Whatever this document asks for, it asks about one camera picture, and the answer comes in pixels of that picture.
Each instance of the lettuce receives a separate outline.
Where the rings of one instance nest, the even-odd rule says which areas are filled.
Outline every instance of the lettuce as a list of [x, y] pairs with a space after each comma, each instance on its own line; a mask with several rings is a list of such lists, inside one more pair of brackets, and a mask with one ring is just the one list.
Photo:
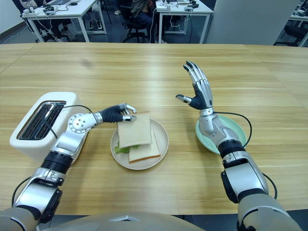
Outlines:
[[[131, 146], [133, 148], [139, 148], [139, 145], [134, 145]], [[129, 147], [125, 147], [125, 148], [120, 148], [119, 147], [119, 142], [117, 143], [117, 146], [114, 148], [115, 153], [129, 153]]]

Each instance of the beige plate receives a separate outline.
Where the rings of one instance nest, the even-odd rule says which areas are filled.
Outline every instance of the beige plate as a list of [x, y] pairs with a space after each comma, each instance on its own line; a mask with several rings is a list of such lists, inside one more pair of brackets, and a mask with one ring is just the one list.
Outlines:
[[167, 131], [159, 122], [153, 119], [150, 119], [150, 126], [155, 133], [158, 150], [160, 152], [160, 157], [145, 159], [131, 164], [128, 163], [128, 153], [116, 154], [114, 151], [114, 148], [117, 146], [117, 143], [119, 141], [119, 133], [117, 132], [116, 129], [110, 141], [110, 148], [112, 156], [120, 165], [133, 170], [144, 170], [153, 167], [164, 158], [169, 146], [169, 138]]

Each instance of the black cable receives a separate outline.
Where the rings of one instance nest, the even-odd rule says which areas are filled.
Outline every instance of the black cable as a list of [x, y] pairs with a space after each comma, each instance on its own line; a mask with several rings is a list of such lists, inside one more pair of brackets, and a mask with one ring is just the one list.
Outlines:
[[44, 123], [46, 124], [46, 126], [50, 129], [50, 131], [54, 134], [55, 138], [57, 139], [58, 136], [56, 135], [56, 133], [52, 130], [50, 124], [47, 123], [47, 121], [44, 119]]
[[[97, 121], [95, 115], [93, 114], [93, 112], [91, 111], [91, 109], [89, 109], [88, 107], [83, 106], [83, 105], [71, 105], [71, 106], [66, 106], [66, 107], [84, 107], [84, 108], [87, 108], [87, 109], [92, 113], [92, 115], [94, 116], [95, 121], [96, 121], [96, 124], [98, 124], [98, 121]], [[51, 130], [51, 132], [54, 134], [55, 138], [57, 139], [57, 138], [58, 138], [57, 134], [52, 130], [51, 126], [47, 123], [47, 121], [46, 121], [45, 119], [44, 119], [44, 123], [45, 123], [46, 126]]]
[[218, 114], [230, 114], [230, 115], [238, 115], [238, 116], [241, 116], [243, 117], [244, 119], [247, 120], [247, 122], [249, 123], [249, 127], [250, 127], [250, 133], [249, 133], [249, 137], [248, 137], [248, 140], [247, 142], [243, 145], [243, 147], [246, 147], [247, 144], [249, 143], [250, 139], [251, 139], [251, 134], [252, 134], [252, 126], [251, 126], [251, 123], [249, 121], [249, 119], [247, 117], [245, 117], [244, 115], [241, 115], [241, 114], [238, 114], [238, 113], [233, 113], [233, 112], [214, 112], [214, 113], [218, 113]]
[[267, 176], [267, 175], [264, 174], [264, 173], [262, 173], [262, 174], [263, 174], [263, 175], [271, 182], [271, 184], [273, 185], [274, 191], [275, 191], [274, 199], [277, 200], [278, 192], [277, 192], [277, 187], [276, 187], [275, 183], [273, 182], [273, 180], [272, 180], [269, 176]]
[[97, 121], [97, 119], [96, 119], [94, 113], [93, 113], [93, 112], [91, 111], [91, 109], [89, 109], [88, 107], [86, 107], [86, 106], [84, 106], [84, 105], [71, 105], [71, 106], [65, 106], [64, 108], [66, 108], [66, 107], [84, 107], [84, 108], [88, 109], [88, 111], [91, 112], [91, 114], [94, 116], [94, 119], [95, 119], [95, 121], [96, 121], [96, 124], [98, 124], [98, 121]]
[[191, 21], [191, 36], [189, 37], [189, 41], [188, 41], [188, 43], [190, 43], [191, 42], [191, 40], [192, 40], [192, 34], [193, 34], [193, 22], [192, 22], [192, 14], [190, 14], [189, 15], [189, 17], [190, 17], [190, 21]]
[[71, 4], [65, 5], [66, 10], [56, 10], [57, 11], [68, 11], [68, 7], [67, 6], [71, 6]]
[[16, 192], [18, 190], [18, 188], [23, 184], [25, 183], [27, 180], [29, 180], [31, 177], [28, 177], [26, 179], [24, 179], [22, 182], [19, 183], [19, 185], [15, 188], [14, 192], [13, 192], [13, 195], [12, 195], [12, 207], [14, 205], [14, 200], [15, 200], [15, 195], [16, 195]]

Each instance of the plate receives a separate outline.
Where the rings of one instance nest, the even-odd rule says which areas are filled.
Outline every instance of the plate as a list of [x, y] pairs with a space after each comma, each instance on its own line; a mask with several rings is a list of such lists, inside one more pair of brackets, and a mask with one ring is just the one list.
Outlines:
[[[242, 145], [246, 143], [246, 135], [241, 126], [239, 126], [234, 120], [225, 117], [223, 115], [218, 115], [218, 118], [222, 121], [223, 125], [225, 125], [228, 128], [231, 128], [237, 134]], [[199, 130], [199, 120], [196, 123], [195, 130], [199, 141], [204, 145], [204, 147], [214, 153], [219, 154], [216, 145], [208, 137], [201, 134]]]
[[135, 163], [129, 163], [128, 162], [128, 153], [115, 153], [114, 148], [117, 146], [117, 143], [119, 141], [119, 133], [117, 129], [112, 135], [111, 141], [110, 141], [110, 149], [112, 156], [114, 159], [123, 167], [132, 169], [132, 170], [144, 170], [150, 167], [153, 167], [154, 165], [158, 164], [166, 155], [168, 146], [169, 146], [169, 137], [167, 134], [166, 129], [164, 126], [162, 126], [159, 122], [157, 122], [154, 119], [150, 119], [150, 126], [151, 129], [154, 130], [155, 138], [158, 146], [158, 150], [160, 152], [160, 157], [156, 158], [149, 158], [141, 161], [137, 161]]

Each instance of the light green bowl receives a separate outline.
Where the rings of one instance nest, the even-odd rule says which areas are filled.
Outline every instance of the light green bowl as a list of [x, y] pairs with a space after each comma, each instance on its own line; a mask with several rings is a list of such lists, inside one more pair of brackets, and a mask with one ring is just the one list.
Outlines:
[[[223, 115], [218, 115], [218, 118], [222, 121], [223, 125], [225, 125], [228, 128], [231, 128], [239, 137], [240, 142], [242, 145], [246, 143], [246, 135], [241, 126], [239, 126], [234, 120], [225, 117]], [[219, 151], [215, 144], [208, 138], [205, 137], [204, 135], [201, 134], [199, 130], [199, 120], [196, 123], [196, 134], [200, 142], [204, 145], [205, 148], [208, 150], [219, 154]]]

